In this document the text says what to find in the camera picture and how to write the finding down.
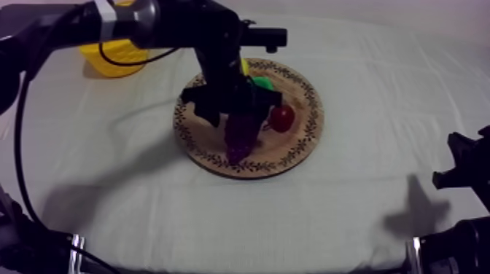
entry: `plate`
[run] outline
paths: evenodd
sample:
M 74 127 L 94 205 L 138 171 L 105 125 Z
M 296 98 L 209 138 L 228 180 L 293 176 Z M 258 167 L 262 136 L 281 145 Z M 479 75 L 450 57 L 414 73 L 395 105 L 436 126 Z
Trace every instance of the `plate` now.
M 272 60 L 250 58 L 249 74 L 268 77 L 274 90 L 283 94 L 283 102 L 295 110 L 295 121 L 286 133 L 262 125 L 252 153 L 237 165 L 226 158 L 225 124 L 228 116 L 221 115 L 219 127 L 214 128 L 194 115 L 194 104 L 177 102 L 174 130 L 179 143 L 195 163 L 206 170 L 235 179 L 260 179 L 274 176 L 295 167 L 313 151 L 322 135 L 322 102 L 313 86 L 301 74 Z M 206 82 L 202 74 L 186 87 Z

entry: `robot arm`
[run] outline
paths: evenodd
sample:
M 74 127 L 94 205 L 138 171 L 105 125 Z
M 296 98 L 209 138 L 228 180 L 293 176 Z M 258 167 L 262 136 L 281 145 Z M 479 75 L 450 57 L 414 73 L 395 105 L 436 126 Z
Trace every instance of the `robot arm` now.
M 56 20 L 74 7 L 73 4 L 13 4 L 0 9 L 0 86 L 3 87 L 0 114 L 15 100 L 19 74 L 33 62 L 39 47 L 46 47 L 46 53 L 36 60 L 34 74 L 53 50 L 105 39 L 130 39 L 144 49 L 193 47 L 209 87 L 209 97 L 217 101 L 210 105 L 203 102 L 201 109 L 206 113 L 211 109 L 228 113 L 227 109 L 240 109 L 243 102 L 251 100 L 233 100 L 246 95 L 233 93 L 244 86 L 239 66 L 240 46 L 262 46 L 268 52 L 275 52 L 287 43 L 285 29 L 249 28 L 234 11 L 212 0 L 136 0 L 128 7 L 110 7 L 116 20 L 109 37 L 105 37 L 107 33 L 101 35 L 105 23 L 98 5 L 91 2 L 80 16 L 60 28 L 49 43 L 41 44 Z

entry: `red tomato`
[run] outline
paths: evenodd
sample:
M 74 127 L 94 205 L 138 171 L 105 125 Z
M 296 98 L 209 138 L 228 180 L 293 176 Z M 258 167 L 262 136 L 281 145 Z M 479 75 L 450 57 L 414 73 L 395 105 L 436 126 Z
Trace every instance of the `red tomato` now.
M 274 107 L 269 117 L 269 125 L 279 133 L 284 133 L 291 128 L 295 121 L 295 111 L 291 106 L 283 104 L 281 107 Z

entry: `black cable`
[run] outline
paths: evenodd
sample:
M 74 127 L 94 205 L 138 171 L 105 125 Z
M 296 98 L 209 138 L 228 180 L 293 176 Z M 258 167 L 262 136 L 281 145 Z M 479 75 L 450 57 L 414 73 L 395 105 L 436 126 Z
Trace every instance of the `black cable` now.
M 20 194 L 22 196 L 24 205 L 26 206 L 26 210 L 31 217 L 32 221 L 37 224 L 42 230 L 47 233 L 47 236 L 50 236 L 51 231 L 42 223 L 41 219 L 37 216 L 34 207 L 31 204 L 31 200 L 29 198 L 29 194 L 27 191 L 26 180 L 23 172 L 23 162 L 22 162 L 22 124 L 24 117 L 24 109 L 26 107 L 26 98 L 28 94 L 28 88 L 31 83 L 31 80 L 34 78 L 34 69 L 38 62 L 40 62 L 40 58 L 42 58 L 42 54 L 45 53 L 46 44 L 49 42 L 49 39 L 56 31 L 57 27 L 63 25 L 65 20 L 70 20 L 81 14 L 85 5 L 76 6 L 69 12 L 60 16 L 56 22 L 52 25 L 50 30 L 47 32 L 47 35 L 44 36 L 41 44 L 38 47 L 36 54 L 34 55 L 33 62 L 30 64 L 28 69 L 26 70 L 26 74 L 24 75 L 22 85 L 19 93 L 19 101 L 17 103 L 17 111 L 15 115 L 15 129 L 14 129 L 14 158 L 15 158 L 15 171 L 17 173 L 17 182 L 19 185 Z M 54 240 L 54 242 L 60 247 L 67 248 L 68 250 L 73 250 L 81 255 L 91 259 L 92 261 L 100 264 L 102 267 L 105 267 L 108 271 L 114 274 L 120 274 L 118 270 L 113 268 L 111 265 L 104 262 L 102 259 L 99 259 L 95 255 L 90 252 L 80 249 L 76 246 L 71 245 L 70 243 L 61 242 L 59 240 Z
M 164 52 L 160 55 L 157 55 L 153 58 L 150 58 L 150 59 L 146 59 L 146 60 L 143 60 L 143 61 L 139 61 L 139 62 L 133 62 L 133 63 L 121 63 L 121 62 L 117 62 L 117 61 L 114 61 L 112 60 L 111 58 L 107 57 L 106 53 L 104 52 L 104 48 L 103 48 L 103 44 L 102 43 L 98 43 L 98 52 L 100 53 L 100 55 L 102 56 L 102 58 L 107 62 L 107 63 L 110 63 L 114 66 L 141 66 L 141 65 L 144 65 L 146 63 L 151 63 L 151 62 L 155 62 L 156 60 L 159 60 L 161 58 L 164 58 L 174 52 L 176 52 L 179 48 L 178 47 L 175 47 L 171 50 L 169 50 L 168 52 Z

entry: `white tablecloth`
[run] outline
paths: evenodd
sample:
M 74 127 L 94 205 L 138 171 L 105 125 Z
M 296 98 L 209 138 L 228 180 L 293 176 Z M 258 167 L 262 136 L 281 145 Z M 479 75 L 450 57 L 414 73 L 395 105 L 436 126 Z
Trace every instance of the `white tablecloth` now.
M 277 54 L 316 88 L 318 147 L 260 181 L 210 174 L 176 145 L 174 104 L 199 72 L 180 50 L 122 79 L 99 79 L 76 49 L 52 55 L 31 86 L 28 188 L 53 229 L 87 237 L 115 265 L 193 272 L 347 271 L 395 265 L 404 240 L 486 215 L 469 189 L 436 191 L 452 168 L 446 138 L 490 124 L 490 50 L 383 26 L 242 16 L 289 29 Z M 20 201 L 12 132 L 0 182 Z

